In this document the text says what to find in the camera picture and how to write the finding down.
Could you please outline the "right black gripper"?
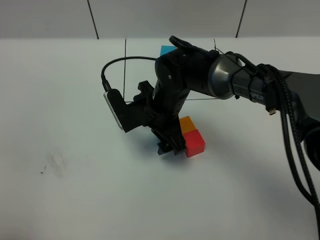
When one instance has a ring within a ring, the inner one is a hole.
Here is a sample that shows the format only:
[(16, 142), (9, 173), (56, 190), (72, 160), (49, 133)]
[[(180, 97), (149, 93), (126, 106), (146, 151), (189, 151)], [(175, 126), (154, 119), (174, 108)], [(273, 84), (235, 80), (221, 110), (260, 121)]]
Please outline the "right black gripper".
[[(151, 132), (159, 139), (158, 155), (173, 150), (175, 155), (186, 151), (186, 141), (175, 121), (190, 92), (188, 86), (190, 57), (181, 49), (175, 49), (155, 61), (157, 82), (150, 105), (160, 117), (154, 121)], [(163, 136), (167, 132), (168, 140)]]

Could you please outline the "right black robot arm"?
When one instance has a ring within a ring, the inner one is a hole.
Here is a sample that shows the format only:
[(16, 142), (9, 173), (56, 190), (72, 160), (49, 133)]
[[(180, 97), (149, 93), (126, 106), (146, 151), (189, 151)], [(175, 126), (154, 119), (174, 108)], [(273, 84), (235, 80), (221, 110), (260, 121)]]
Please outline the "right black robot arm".
[[(242, 55), (195, 46), (179, 46), (155, 62), (157, 83), (151, 105), (176, 116), (190, 91), (221, 100), (243, 97), (278, 109), (275, 80), (261, 65), (253, 65)], [(291, 95), (294, 123), (299, 140), (315, 167), (320, 165), (320, 77), (317, 74), (280, 71)]]

